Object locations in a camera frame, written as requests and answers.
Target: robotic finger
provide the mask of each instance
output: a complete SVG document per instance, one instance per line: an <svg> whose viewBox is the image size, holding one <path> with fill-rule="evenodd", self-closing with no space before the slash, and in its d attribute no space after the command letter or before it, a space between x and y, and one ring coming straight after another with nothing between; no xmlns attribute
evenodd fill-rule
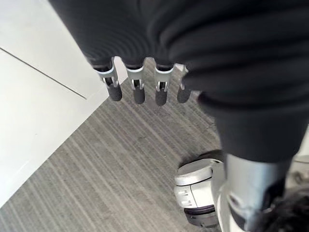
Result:
<svg viewBox="0 0 309 232"><path fill-rule="evenodd" d="M93 65L93 68L97 71L100 79L105 84L110 98L116 102L120 101L122 99L122 91L118 82L118 75L113 58L108 63Z"/></svg>
<svg viewBox="0 0 309 232"><path fill-rule="evenodd" d="M171 78L174 64L163 63L156 60L155 65L155 102L162 106L168 98L169 80Z"/></svg>
<svg viewBox="0 0 309 232"><path fill-rule="evenodd" d="M145 101L144 89L144 60L135 62L135 64L128 64L123 61L126 66L126 72L133 89L133 97L136 104L143 104Z"/></svg>
<svg viewBox="0 0 309 232"><path fill-rule="evenodd" d="M188 73L188 69L186 66L183 68L183 74L186 75ZM182 82L179 84L178 93L177 93L177 101L179 103L185 103L189 100L191 94L191 90L186 87Z"/></svg>

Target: gray carpet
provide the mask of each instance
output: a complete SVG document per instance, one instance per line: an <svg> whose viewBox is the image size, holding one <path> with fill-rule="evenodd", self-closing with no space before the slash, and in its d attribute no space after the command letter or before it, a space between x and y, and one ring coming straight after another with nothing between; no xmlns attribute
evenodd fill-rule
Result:
<svg viewBox="0 0 309 232"><path fill-rule="evenodd" d="M197 93L155 104L154 63L146 63L146 103L126 80L121 102L106 100L0 209L0 232L214 232L187 223L173 177L188 157L219 147Z"/></svg>

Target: striped carpet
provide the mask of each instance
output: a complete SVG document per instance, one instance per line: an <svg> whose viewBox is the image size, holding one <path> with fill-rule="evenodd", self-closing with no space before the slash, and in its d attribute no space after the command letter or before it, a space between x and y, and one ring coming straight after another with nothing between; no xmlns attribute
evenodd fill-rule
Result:
<svg viewBox="0 0 309 232"><path fill-rule="evenodd" d="M154 63L146 62L146 102L106 100L0 209L0 232L216 232L187 223L173 177L179 163L218 148L213 119L177 103L155 104Z"/></svg>

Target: floor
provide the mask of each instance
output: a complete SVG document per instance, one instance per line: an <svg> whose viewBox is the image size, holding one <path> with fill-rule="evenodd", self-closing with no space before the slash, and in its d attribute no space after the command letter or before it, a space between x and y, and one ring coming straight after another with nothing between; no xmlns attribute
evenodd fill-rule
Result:
<svg viewBox="0 0 309 232"><path fill-rule="evenodd" d="M0 209L1 232L217 232L187 223L173 195L179 163L219 147L213 119L192 93L155 104L146 62L146 102L126 80L120 102L106 100Z"/></svg>

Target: black cloth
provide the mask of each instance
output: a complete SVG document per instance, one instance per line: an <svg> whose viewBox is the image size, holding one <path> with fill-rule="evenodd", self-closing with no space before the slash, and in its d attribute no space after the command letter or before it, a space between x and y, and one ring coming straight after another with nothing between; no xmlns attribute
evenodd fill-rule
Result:
<svg viewBox="0 0 309 232"><path fill-rule="evenodd" d="M225 152L278 162L309 113L308 0L50 0L92 65L154 57L216 118Z"/></svg>

